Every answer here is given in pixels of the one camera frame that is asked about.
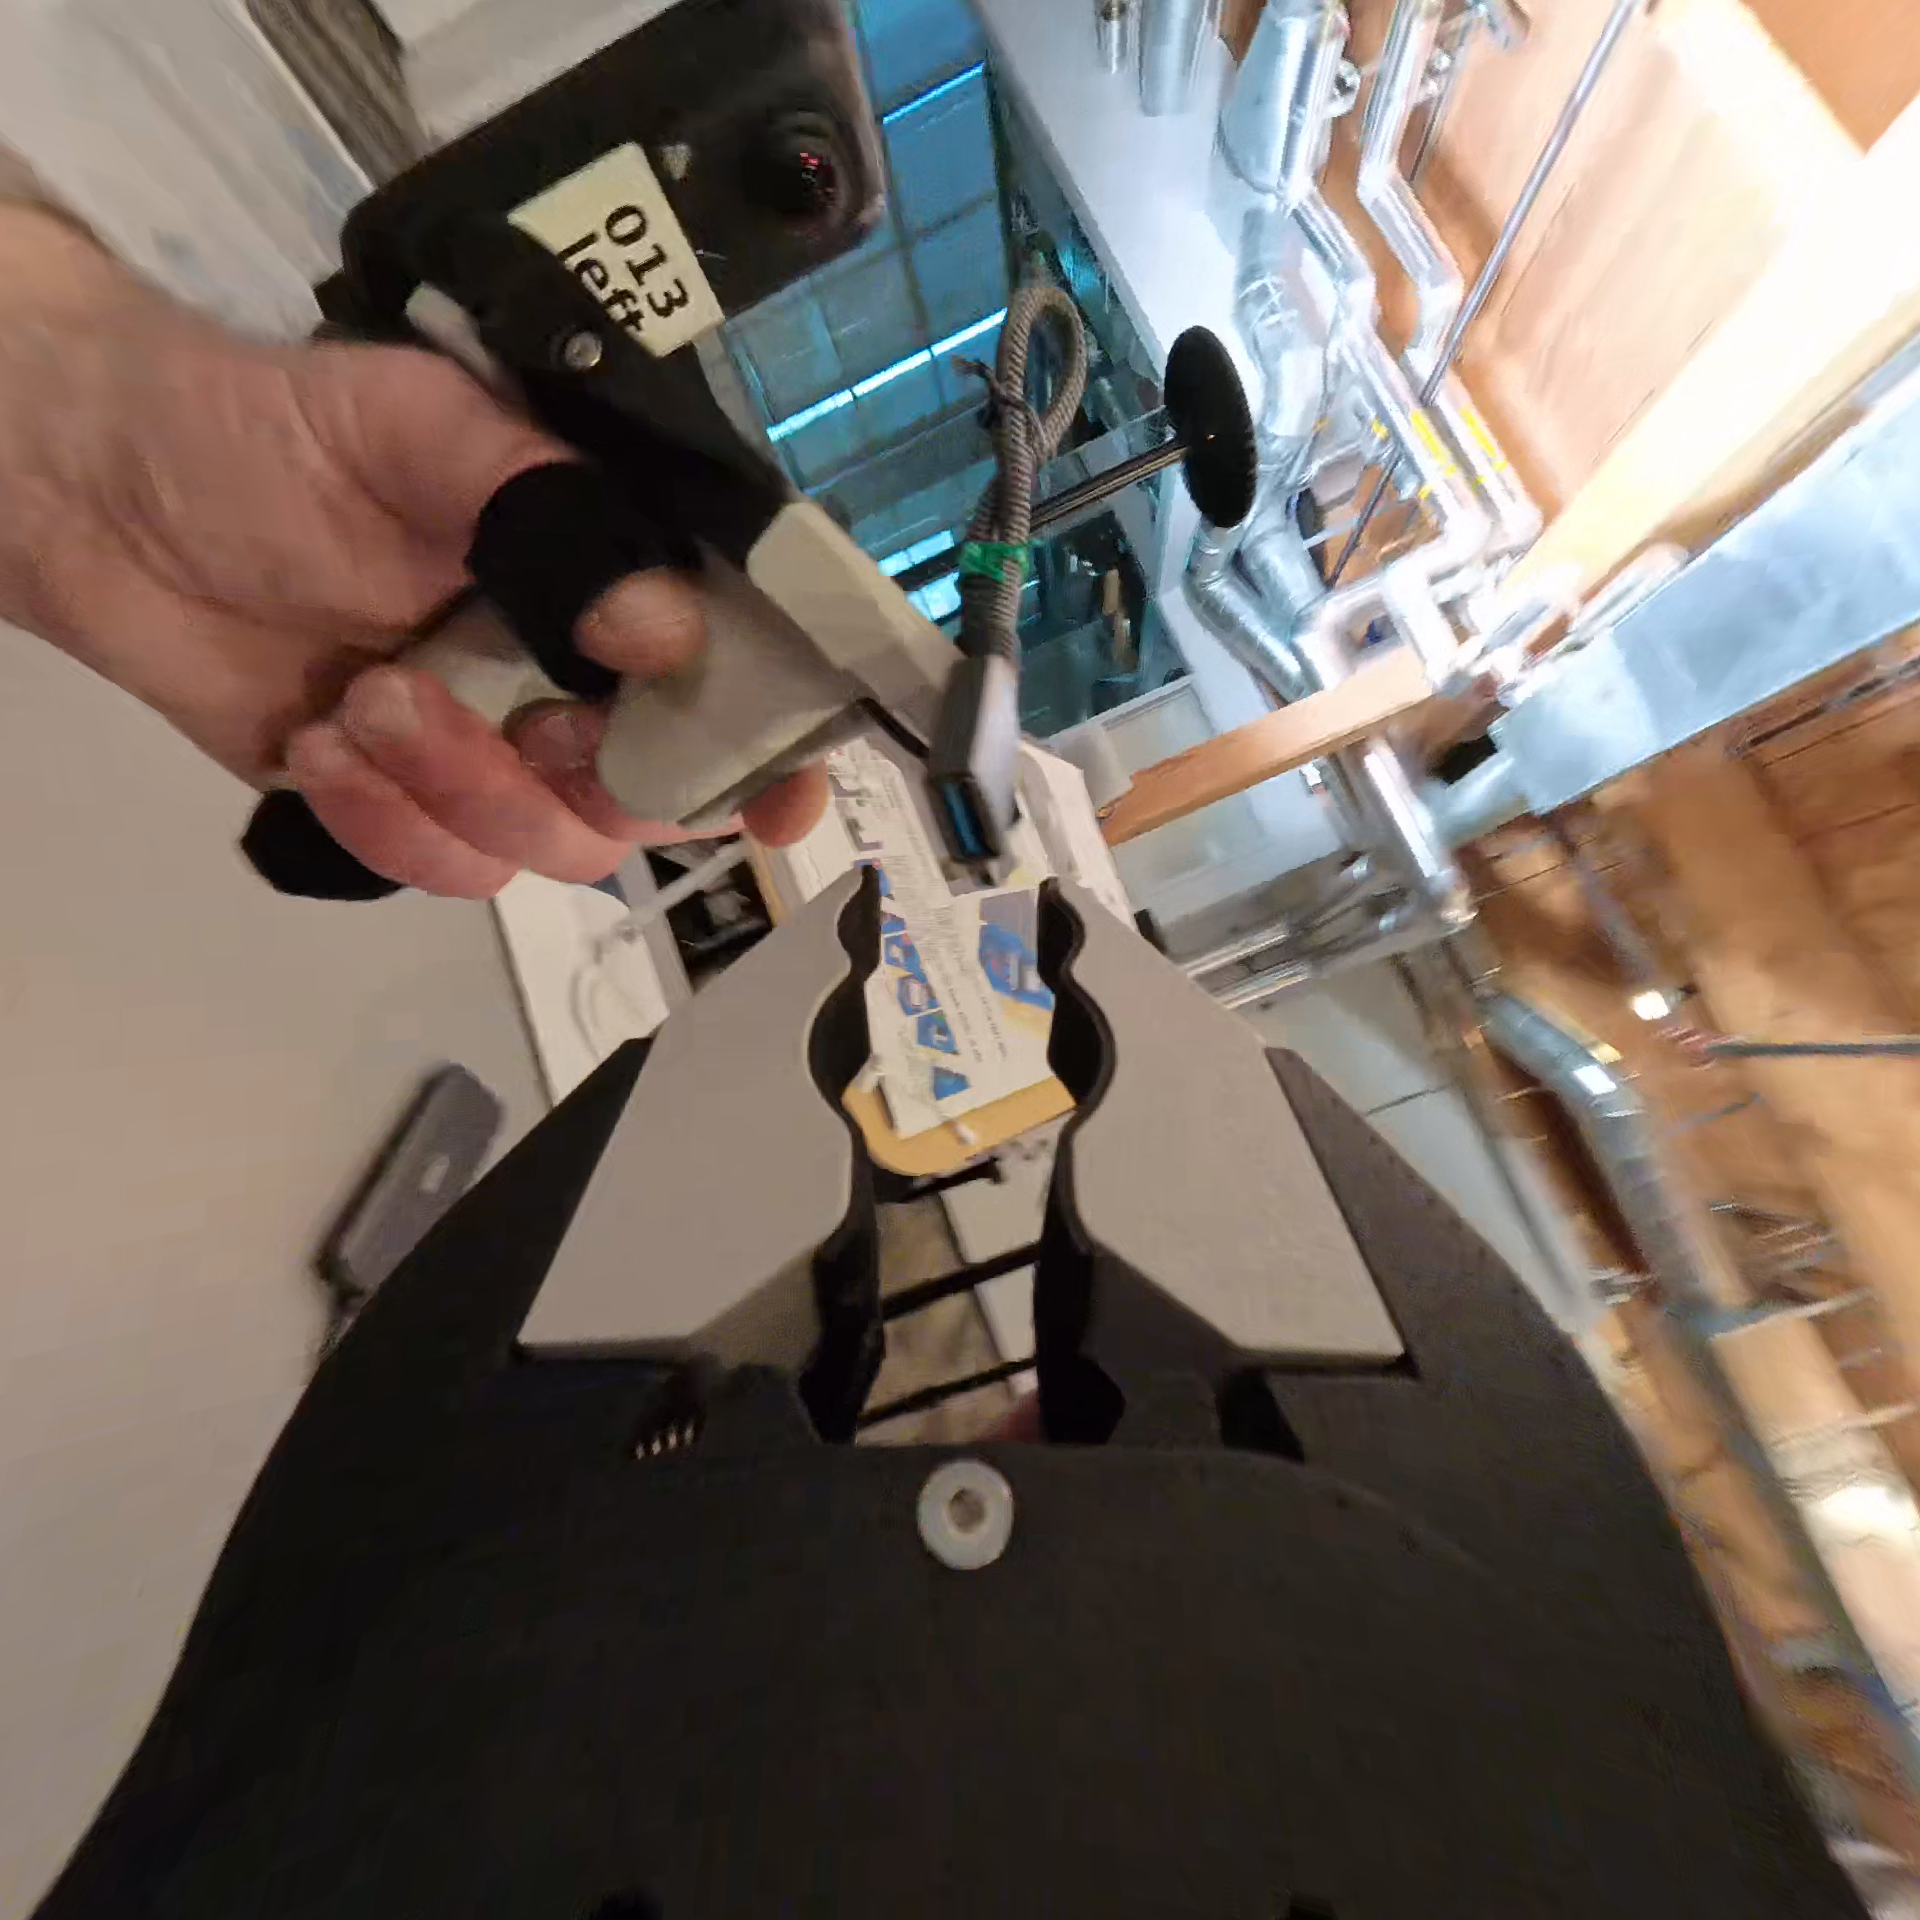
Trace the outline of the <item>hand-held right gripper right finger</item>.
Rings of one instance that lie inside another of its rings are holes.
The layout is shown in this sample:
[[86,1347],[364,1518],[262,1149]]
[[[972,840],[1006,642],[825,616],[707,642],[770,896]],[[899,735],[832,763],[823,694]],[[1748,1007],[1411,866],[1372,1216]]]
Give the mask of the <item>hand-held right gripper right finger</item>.
[[1248,1021],[1095,896],[1040,896],[1047,1068],[1072,1096],[1039,1255],[1044,1426],[1206,1410],[1256,1371],[1376,1375],[1409,1348]]

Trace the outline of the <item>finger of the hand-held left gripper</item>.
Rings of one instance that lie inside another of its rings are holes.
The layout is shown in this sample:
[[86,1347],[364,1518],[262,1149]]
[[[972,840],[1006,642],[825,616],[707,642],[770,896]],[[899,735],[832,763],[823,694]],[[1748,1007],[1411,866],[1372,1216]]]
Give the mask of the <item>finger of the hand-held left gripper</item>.
[[753,767],[792,770],[867,718],[931,767],[960,652],[819,503],[751,548]]

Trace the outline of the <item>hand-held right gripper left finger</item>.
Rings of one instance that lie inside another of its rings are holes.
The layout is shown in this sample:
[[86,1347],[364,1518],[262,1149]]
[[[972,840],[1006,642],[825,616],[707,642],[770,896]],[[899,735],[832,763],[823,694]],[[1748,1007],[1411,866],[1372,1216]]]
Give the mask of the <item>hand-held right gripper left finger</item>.
[[850,1435],[883,1357],[871,1059],[876,871],[846,871],[647,1052],[522,1326],[528,1354],[764,1366]]

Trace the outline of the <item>white object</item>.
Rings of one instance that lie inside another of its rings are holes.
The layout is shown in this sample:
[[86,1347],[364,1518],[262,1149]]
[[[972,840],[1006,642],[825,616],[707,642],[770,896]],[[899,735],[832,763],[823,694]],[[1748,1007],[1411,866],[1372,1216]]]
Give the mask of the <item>white object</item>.
[[489,1158],[506,1111],[474,1071],[433,1069],[320,1239],[319,1275],[339,1308],[372,1299]]

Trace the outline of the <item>person's left hand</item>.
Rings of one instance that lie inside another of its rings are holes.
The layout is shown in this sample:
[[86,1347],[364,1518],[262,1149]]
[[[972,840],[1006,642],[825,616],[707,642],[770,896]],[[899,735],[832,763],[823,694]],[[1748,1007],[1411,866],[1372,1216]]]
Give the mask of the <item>person's left hand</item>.
[[399,661],[563,444],[431,351],[234,336],[39,203],[4,200],[2,278],[7,624],[400,888],[595,883],[688,839],[607,791],[600,709],[499,724]]

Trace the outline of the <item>instruction sheet wooden board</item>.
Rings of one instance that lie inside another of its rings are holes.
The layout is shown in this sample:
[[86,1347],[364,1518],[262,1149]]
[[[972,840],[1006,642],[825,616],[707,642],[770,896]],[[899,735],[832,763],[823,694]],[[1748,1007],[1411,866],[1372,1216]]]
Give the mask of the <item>instruction sheet wooden board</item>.
[[835,752],[827,770],[827,872],[873,866],[880,901],[880,960],[867,984],[871,1066],[849,1111],[886,1167],[950,1172],[1072,1104],[1049,1071],[1043,883],[1074,879],[1126,926],[1134,910],[1089,782],[1066,759],[1022,750],[1016,864],[984,886],[946,872],[915,773],[879,740]]

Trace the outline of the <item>black pole with round disc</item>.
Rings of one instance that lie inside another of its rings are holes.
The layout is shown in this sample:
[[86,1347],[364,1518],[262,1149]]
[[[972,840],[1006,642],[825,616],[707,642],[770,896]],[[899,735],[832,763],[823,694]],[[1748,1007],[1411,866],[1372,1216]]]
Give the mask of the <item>black pole with round disc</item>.
[[963,376],[980,389],[979,424],[992,447],[992,475],[963,535],[905,589],[956,582],[960,645],[967,654],[1016,646],[1019,598],[1039,542],[1119,491],[1179,469],[1192,500],[1222,526],[1238,526],[1258,495],[1258,431],[1242,376],[1226,346],[1188,327],[1168,349],[1161,381],[1166,434],[1052,494],[1044,470],[1064,455],[1089,390],[1089,334],[1074,301],[1056,286],[1027,283],[996,325],[990,362],[960,354]]

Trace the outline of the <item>silver ventilation ducts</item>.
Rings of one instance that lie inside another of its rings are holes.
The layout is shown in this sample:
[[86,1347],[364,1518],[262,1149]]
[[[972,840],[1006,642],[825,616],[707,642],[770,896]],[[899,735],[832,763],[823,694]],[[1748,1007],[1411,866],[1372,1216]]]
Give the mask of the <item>silver ventilation ducts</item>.
[[1488,79],[1442,141],[1434,187],[1400,172],[1442,5],[1364,7],[1386,159],[1336,158],[1337,199],[1259,191],[1217,147],[1232,234],[1232,347],[1254,354],[1256,507],[1193,526],[1175,608],[1273,706],[1313,686],[1291,626],[1327,596],[1297,526],[1319,472],[1363,484],[1400,456],[1409,535],[1364,535],[1355,603],[1324,626],[1336,678],[1360,630],[1407,635],[1374,574],[1435,630],[1422,703],[1390,727],[1507,690],[1547,640],[1705,498],[1627,470],[1654,420],[1790,234],[1866,156],[1759,5],[1531,5],[1513,79]]

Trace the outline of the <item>wooden post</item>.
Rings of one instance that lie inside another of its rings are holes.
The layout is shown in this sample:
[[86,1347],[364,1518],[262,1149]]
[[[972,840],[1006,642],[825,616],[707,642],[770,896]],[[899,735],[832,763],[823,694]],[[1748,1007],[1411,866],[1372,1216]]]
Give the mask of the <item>wooden post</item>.
[[1434,698],[1422,661],[1398,646],[1303,701],[1137,770],[1120,798],[1100,808],[1103,839],[1128,846],[1379,735]]

